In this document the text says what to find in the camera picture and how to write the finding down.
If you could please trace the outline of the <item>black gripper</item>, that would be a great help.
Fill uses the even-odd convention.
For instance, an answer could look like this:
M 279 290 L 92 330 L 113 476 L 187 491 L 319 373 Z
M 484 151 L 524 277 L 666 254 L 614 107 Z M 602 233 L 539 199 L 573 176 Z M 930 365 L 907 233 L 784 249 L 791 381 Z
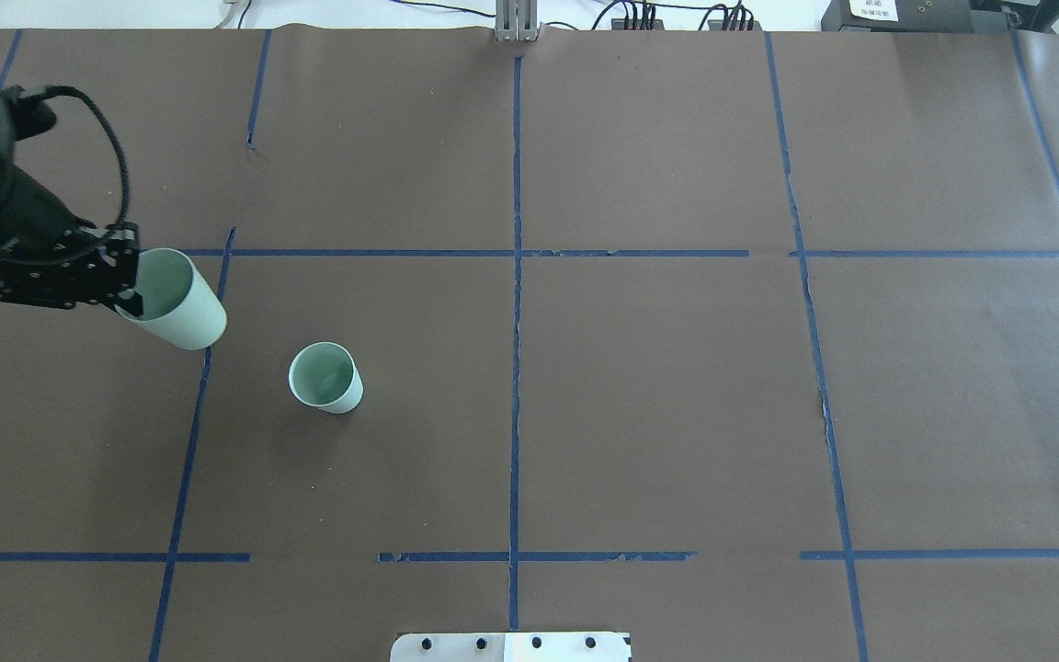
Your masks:
M 102 304 L 142 319 L 139 227 L 76 217 L 17 165 L 0 176 L 0 302 L 72 309 Z

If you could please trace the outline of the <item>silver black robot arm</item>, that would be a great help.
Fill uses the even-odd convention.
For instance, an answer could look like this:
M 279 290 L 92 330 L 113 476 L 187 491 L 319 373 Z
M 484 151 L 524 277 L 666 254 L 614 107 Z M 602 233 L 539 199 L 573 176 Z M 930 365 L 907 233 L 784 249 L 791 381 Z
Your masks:
M 112 223 L 80 218 L 17 164 L 17 143 L 56 125 L 50 101 L 57 97 L 83 102 L 112 146 L 120 179 Z M 56 310 L 102 305 L 140 317 L 139 227 L 129 219 L 130 201 L 129 163 L 96 102 L 72 86 L 0 88 L 0 302 Z

